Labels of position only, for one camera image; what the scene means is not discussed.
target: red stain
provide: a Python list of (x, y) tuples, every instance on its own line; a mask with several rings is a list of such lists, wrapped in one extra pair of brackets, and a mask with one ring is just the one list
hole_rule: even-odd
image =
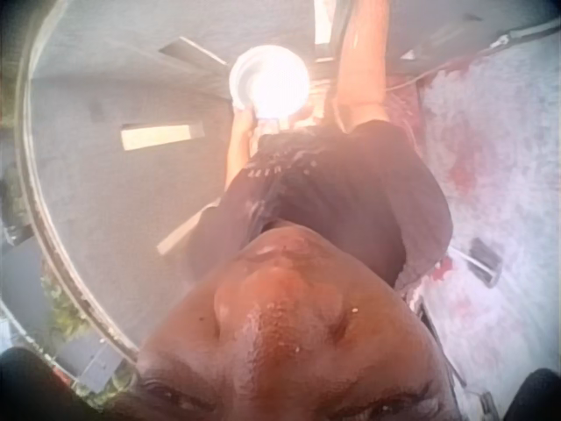
[(450, 256), (445, 255), (440, 261), (440, 266), (435, 268), (430, 274), (430, 279), (434, 282), (443, 281), (444, 276), (454, 268), (454, 262)]
[(473, 314), (472, 300), (468, 296), (462, 296), (453, 304), (454, 314), (460, 318), (467, 318)]
[(470, 195), (477, 186), (476, 155), (480, 150), (481, 139), (463, 113), (443, 132), (443, 140), (454, 145), (456, 160), (448, 173), (461, 196)]

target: skin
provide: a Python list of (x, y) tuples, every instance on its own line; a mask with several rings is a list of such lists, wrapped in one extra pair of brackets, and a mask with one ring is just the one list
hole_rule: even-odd
[[(387, 120), (387, 0), (359, 0), (333, 107), (351, 132)], [(226, 188), (249, 160), (251, 110), (234, 110)], [(115, 405), (135, 418), (454, 420), (443, 355), (375, 273), (287, 222), (216, 268), (142, 347)]]

